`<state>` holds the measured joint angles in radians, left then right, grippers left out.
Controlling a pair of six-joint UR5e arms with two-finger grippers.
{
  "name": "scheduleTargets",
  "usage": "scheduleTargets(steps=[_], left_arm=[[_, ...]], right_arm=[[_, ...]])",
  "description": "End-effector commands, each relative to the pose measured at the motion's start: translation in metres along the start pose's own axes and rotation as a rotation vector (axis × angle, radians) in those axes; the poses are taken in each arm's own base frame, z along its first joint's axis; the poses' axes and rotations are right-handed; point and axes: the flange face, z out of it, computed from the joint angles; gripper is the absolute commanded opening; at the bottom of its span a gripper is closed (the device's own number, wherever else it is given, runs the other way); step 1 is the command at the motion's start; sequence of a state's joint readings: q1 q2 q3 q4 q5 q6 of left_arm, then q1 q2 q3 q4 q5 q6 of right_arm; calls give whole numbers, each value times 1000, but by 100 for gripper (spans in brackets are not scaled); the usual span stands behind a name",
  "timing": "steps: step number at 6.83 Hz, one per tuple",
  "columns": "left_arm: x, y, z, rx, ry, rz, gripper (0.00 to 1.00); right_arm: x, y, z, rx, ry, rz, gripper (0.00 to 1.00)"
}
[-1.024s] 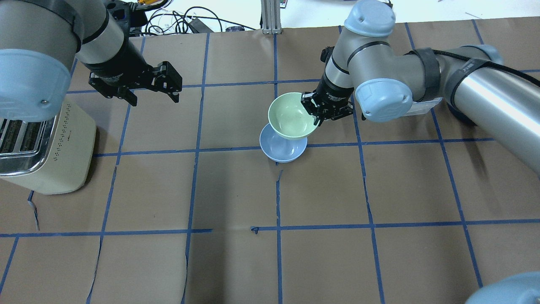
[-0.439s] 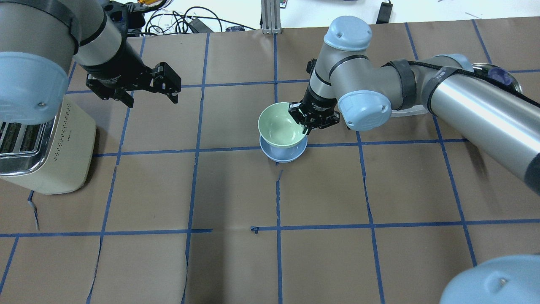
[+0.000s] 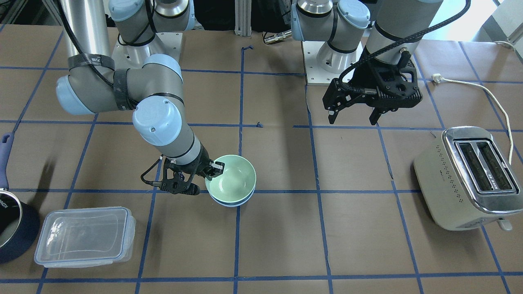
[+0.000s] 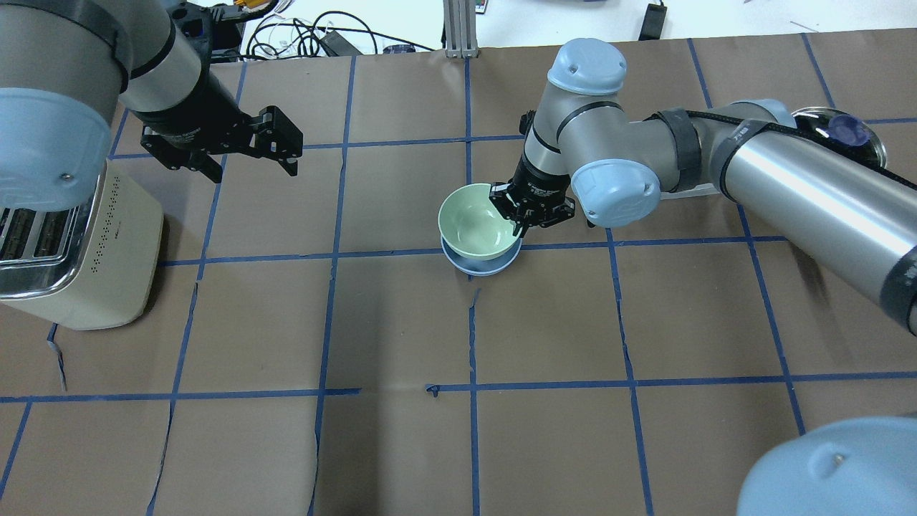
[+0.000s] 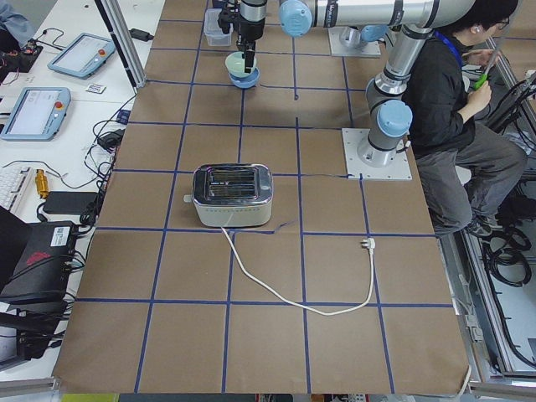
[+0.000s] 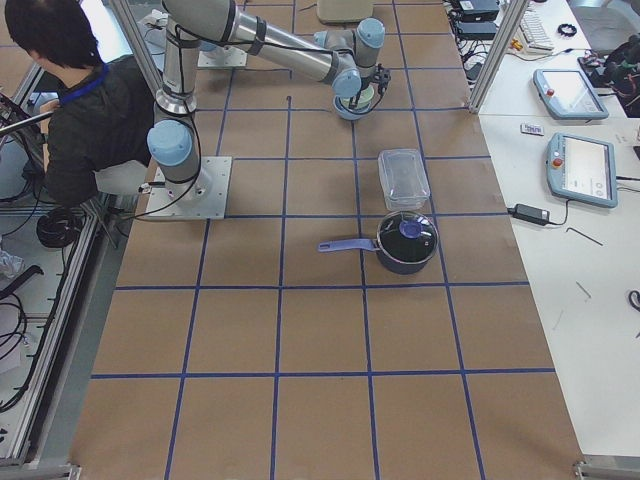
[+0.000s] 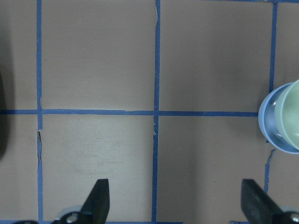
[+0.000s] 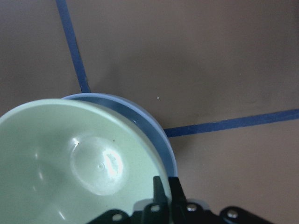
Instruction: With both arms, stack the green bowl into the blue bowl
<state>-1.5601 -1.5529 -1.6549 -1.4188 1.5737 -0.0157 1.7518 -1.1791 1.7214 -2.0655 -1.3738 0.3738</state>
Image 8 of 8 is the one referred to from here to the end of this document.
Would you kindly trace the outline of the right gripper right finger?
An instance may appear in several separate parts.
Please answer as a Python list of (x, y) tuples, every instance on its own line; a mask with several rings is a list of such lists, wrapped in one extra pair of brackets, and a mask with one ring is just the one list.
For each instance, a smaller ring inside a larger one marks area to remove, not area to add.
[(172, 207), (176, 210), (185, 210), (186, 196), (184, 194), (179, 178), (169, 177), (168, 181), (171, 189)]

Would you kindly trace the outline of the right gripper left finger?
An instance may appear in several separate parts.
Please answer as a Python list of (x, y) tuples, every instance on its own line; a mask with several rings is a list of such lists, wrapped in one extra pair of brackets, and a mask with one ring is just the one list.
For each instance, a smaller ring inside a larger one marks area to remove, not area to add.
[(159, 207), (159, 210), (168, 208), (168, 199), (159, 176), (153, 177), (153, 204)]

